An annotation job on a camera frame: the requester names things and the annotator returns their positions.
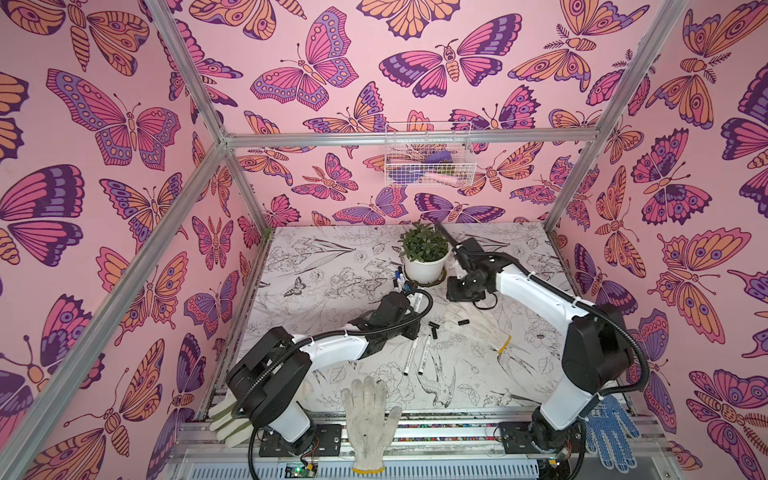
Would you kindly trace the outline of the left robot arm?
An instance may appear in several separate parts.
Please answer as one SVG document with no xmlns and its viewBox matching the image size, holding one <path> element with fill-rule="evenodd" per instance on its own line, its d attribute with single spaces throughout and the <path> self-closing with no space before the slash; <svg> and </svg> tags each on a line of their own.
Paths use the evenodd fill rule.
<svg viewBox="0 0 768 480">
<path fill-rule="evenodd" d="M 271 328 L 227 372 L 233 404 L 225 418 L 245 421 L 255 432 L 266 428 L 278 434 L 293 453 L 305 452 L 317 430 L 296 399 L 305 377 L 337 363 L 375 355 L 399 336 L 417 335 L 432 307 L 433 298 L 423 289 L 392 291 L 376 310 L 337 330 L 292 335 L 283 327 Z"/>
</svg>

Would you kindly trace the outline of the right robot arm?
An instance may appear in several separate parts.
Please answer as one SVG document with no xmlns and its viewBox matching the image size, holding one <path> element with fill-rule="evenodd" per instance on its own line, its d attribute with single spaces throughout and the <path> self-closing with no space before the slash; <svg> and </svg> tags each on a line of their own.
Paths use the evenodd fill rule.
<svg viewBox="0 0 768 480">
<path fill-rule="evenodd" d="M 611 304 L 595 305 L 575 297 L 528 270 L 504 252 L 486 252 L 469 238 L 448 239 L 466 274 L 447 280 L 451 302 L 483 300 L 487 294 L 509 297 L 565 336 L 564 377 L 532 415 L 528 435 L 541 452 L 565 446 L 569 433 L 604 397 L 640 391 L 650 367 L 639 343 L 626 330 L 623 314 Z"/>
</svg>

